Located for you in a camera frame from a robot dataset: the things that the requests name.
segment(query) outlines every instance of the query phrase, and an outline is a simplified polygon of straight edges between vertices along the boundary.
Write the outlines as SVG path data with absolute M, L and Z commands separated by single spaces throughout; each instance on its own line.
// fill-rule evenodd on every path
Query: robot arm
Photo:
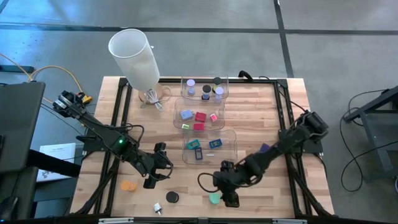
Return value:
M 250 154 L 237 164 L 233 164 L 230 161 L 223 161 L 220 171 L 213 173 L 213 185 L 222 192 L 222 199 L 225 205 L 227 207 L 239 207 L 239 197 L 235 192 L 236 189 L 250 187 L 259 183 L 269 164 L 276 157 L 283 154 L 300 152 L 300 146 L 305 141 L 321 140 L 327 134 L 327 129 L 327 124 L 315 112 L 306 111 L 287 130 L 284 138 L 265 152 L 261 151 Z M 299 175 L 296 170 L 294 177 L 301 188 L 306 188 L 303 190 L 304 193 L 311 194 L 305 184 L 301 180 L 298 180 Z M 322 207 L 318 209 L 319 203 L 312 194 L 310 196 L 312 196 L 310 201 L 315 204 L 313 205 L 314 207 L 317 207 L 317 212 L 326 212 Z
M 159 180 L 169 178 L 173 164 L 167 158 L 165 151 L 166 144 L 163 142 L 155 145 L 154 153 L 144 152 L 139 148 L 139 140 L 135 140 L 127 133 L 126 128 L 133 128 L 134 125 L 125 127 L 112 127 L 99 122 L 94 116 L 87 113 L 82 98 L 84 94 L 75 95 L 63 91 L 57 100 L 53 103 L 53 109 L 65 118 L 75 118 L 81 124 L 90 129 L 94 136 L 87 136 L 80 139 L 84 141 L 99 141 L 116 158 L 122 162 L 129 162 L 136 170 L 145 177 L 149 178 L 144 182 L 144 188 L 153 189 L 155 183 Z M 169 175 L 156 174 L 156 169 L 170 169 Z

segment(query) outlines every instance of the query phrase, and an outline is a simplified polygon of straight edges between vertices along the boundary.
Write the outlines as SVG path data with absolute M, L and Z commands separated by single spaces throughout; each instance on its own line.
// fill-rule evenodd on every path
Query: concrete floor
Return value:
M 398 2 L 394 0 L 280 0 L 280 7 L 286 29 L 398 30 L 395 13 Z M 0 25 L 20 23 L 278 28 L 272 0 L 9 0 L 0 13 Z M 0 52 L 21 65 L 68 68 L 87 93 L 97 96 L 103 76 L 122 75 L 107 49 L 114 33 L 0 29 Z M 147 32 L 147 36 L 155 47 L 154 54 L 163 76 L 236 76 L 240 70 L 246 70 L 253 76 L 287 77 L 277 33 Z M 304 78 L 311 109 L 318 112 L 330 127 L 323 148 L 335 213 L 346 218 L 398 222 L 398 195 L 393 179 L 364 183 L 355 193 L 342 188 L 341 171 L 350 157 L 338 130 L 341 115 L 347 110 L 352 96 L 397 85 L 398 35 L 287 34 L 287 45 L 294 77 Z M 2 58 L 0 63 L 9 64 Z M 58 70 L 44 71 L 38 79 L 46 82 L 48 98 L 55 98 L 62 90 L 77 91 L 74 82 Z M 0 82 L 25 80 L 23 75 L 0 73 Z M 368 99 L 368 96 L 358 98 L 353 106 Z M 74 120 L 67 122 L 83 132 Z M 345 124 L 343 132 L 354 154 L 369 149 L 360 127 Z M 32 148 L 76 142 L 75 135 L 74 130 L 57 118 L 40 111 Z M 366 170 L 365 160 L 359 161 Z M 359 184 L 355 166 L 348 169 L 345 182 L 351 188 Z M 41 206 L 51 205 L 47 202 Z

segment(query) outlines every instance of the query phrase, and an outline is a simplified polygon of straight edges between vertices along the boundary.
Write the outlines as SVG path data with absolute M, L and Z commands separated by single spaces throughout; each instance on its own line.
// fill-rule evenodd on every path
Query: clear plastic container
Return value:
M 187 81 L 189 79 L 194 79 L 195 81 L 195 85 L 193 86 L 195 89 L 195 93 L 193 95 L 189 94 L 189 86 L 187 85 Z M 201 96 L 202 96 L 202 88 L 204 85 L 209 85 L 212 87 L 214 87 L 214 81 L 213 81 L 214 77 L 203 77 L 203 78 L 191 78 L 191 77 L 181 77 L 181 96 L 184 98 L 188 98 L 191 100 L 201 100 Z M 222 87 L 224 89 L 224 92 L 221 96 L 222 99 L 225 99 L 228 97 L 228 76 L 224 76 L 221 79 L 221 84 L 219 84 L 218 86 Z M 213 91 L 210 92 L 210 101 L 211 100 L 215 100 L 215 93 Z
M 187 144 L 198 140 L 201 147 L 202 158 L 195 157 L 196 150 L 189 149 Z M 222 145 L 211 149 L 209 142 L 220 139 Z M 236 149 L 236 134 L 233 130 L 226 131 L 184 131 L 182 141 L 182 160 L 186 164 L 220 166 L 224 160 L 236 162 L 238 153 Z
M 181 117 L 182 111 L 192 111 L 193 118 L 188 120 L 183 120 Z M 182 129 L 183 124 L 189 125 L 189 130 L 193 130 L 193 124 L 203 123 L 200 121 L 195 121 L 196 112 L 201 112 L 206 114 L 205 130 L 219 130 L 225 125 L 225 106 L 224 102 L 215 102 L 213 100 L 190 100 L 185 98 L 179 98 L 175 101 L 174 106 L 174 126 L 176 128 Z M 210 115 L 215 114 L 217 120 L 212 122 Z

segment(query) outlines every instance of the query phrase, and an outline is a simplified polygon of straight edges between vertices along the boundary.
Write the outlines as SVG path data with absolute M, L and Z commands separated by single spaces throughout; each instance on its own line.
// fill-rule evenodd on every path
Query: wooden tabletop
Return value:
M 116 99 L 120 77 L 104 77 L 95 117 L 104 124 L 110 124 Z M 307 92 L 301 78 L 288 79 L 291 100 L 309 108 Z M 239 217 L 239 218 L 288 218 L 294 217 L 292 198 L 285 159 L 280 156 L 266 170 L 261 182 L 250 188 L 240 188 L 240 207 L 227 208 L 221 201 L 218 205 L 210 204 L 208 193 L 203 191 L 197 176 L 202 172 L 213 173 L 218 166 L 188 165 L 182 161 L 182 132 L 174 127 L 174 103 L 180 98 L 180 84 L 163 83 L 171 88 L 172 97 L 163 102 L 164 112 L 157 111 L 153 106 L 140 108 L 138 92 L 133 90 L 127 122 L 141 124 L 145 127 L 140 149 L 152 152 L 155 143 L 167 144 L 167 156 L 174 163 L 174 171 L 170 179 L 156 183 L 155 189 L 144 189 L 144 178 L 129 163 L 121 163 L 118 181 L 114 194 L 112 216 L 124 217 L 156 217 L 153 205 L 160 203 L 163 217 Z M 118 124 L 121 122 L 124 98 L 121 100 Z M 297 118 L 301 110 L 293 106 Z M 222 130 L 233 130 L 237 137 L 238 159 L 259 150 L 262 143 L 269 145 L 278 140 L 277 132 L 279 117 L 275 102 L 274 87 L 267 84 L 230 84 L 229 97 L 225 101 L 225 127 Z M 140 130 L 129 134 L 138 137 Z M 71 212 L 77 211 L 89 199 L 100 179 L 103 163 L 103 152 L 92 153 L 84 160 L 73 198 Z M 330 193 L 325 171 L 321 162 L 313 155 L 303 155 L 303 164 L 307 184 L 318 201 L 326 210 L 333 213 Z M 137 183 L 135 192 L 120 189 L 120 183 L 129 180 Z M 211 177 L 202 177 L 202 184 L 214 189 Z M 300 208 L 304 210 L 302 193 L 298 189 Z M 178 203 L 168 203 L 166 193 L 175 191 L 179 194 Z M 103 205 L 105 208 L 108 187 L 104 191 Z

